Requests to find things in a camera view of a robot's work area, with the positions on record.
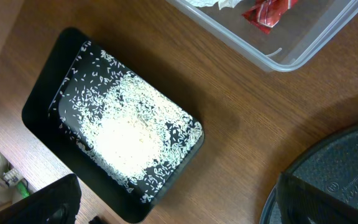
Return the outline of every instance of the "clear plastic container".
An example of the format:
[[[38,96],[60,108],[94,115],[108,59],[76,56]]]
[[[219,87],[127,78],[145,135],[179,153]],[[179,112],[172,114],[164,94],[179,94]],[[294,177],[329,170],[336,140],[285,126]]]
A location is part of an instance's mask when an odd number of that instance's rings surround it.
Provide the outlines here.
[[[242,16],[255,0],[222,10],[167,1],[266,72],[300,68],[358,13],[358,0],[299,0],[264,34]]]

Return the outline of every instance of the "wood grain surface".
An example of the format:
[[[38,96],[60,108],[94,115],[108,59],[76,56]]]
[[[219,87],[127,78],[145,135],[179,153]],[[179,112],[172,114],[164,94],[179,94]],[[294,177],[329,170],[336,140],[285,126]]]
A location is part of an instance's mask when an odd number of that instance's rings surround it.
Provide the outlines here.
[[[264,73],[164,0],[25,1],[0,54],[0,151],[36,189],[70,173],[21,120],[77,27],[201,120],[204,146],[144,223],[257,223],[281,170],[358,122],[358,15],[305,66]],[[124,223],[86,185],[78,223]]]

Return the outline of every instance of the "black tray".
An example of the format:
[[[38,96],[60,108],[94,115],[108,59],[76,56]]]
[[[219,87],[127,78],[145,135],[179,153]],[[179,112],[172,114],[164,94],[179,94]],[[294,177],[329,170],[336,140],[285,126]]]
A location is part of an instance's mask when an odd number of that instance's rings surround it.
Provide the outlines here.
[[[60,117],[62,111],[66,110],[65,105],[60,105],[59,102],[62,100],[62,93],[65,94],[68,88],[62,83],[70,76],[71,68],[81,53],[81,48],[87,47],[88,41],[90,41],[89,38],[74,28],[68,28],[60,34],[23,108],[22,119],[25,126],[123,220],[138,223],[153,209],[198,152],[204,141],[204,132],[180,165],[167,176],[163,187],[156,192],[153,200],[141,203],[136,195],[141,192],[141,189],[133,191],[136,196],[134,197],[134,194],[130,194],[108,176],[106,171],[90,159],[84,151],[78,149],[78,140],[76,142],[72,135],[68,135],[69,129],[66,125],[63,129],[59,128],[61,124],[65,124]],[[87,146],[84,137],[80,141]]]

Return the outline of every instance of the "red package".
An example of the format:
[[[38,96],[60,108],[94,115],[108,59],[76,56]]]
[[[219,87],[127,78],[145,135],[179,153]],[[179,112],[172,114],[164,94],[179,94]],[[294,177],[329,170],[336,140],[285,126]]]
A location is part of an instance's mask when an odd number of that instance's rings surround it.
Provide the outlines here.
[[[287,10],[298,0],[256,0],[256,5],[246,11],[243,16],[261,31],[269,34]]]

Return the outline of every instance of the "white paper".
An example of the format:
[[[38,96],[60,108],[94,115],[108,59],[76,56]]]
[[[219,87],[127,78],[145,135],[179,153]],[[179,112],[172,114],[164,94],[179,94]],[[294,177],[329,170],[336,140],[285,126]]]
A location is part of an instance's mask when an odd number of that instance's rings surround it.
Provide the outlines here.
[[[223,9],[224,7],[232,7],[232,8],[234,8],[241,1],[242,0],[220,0],[218,2],[219,9]]]
[[[218,3],[219,9],[224,7],[235,7],[242,0],[186,0],[195,7],[211,7]]]

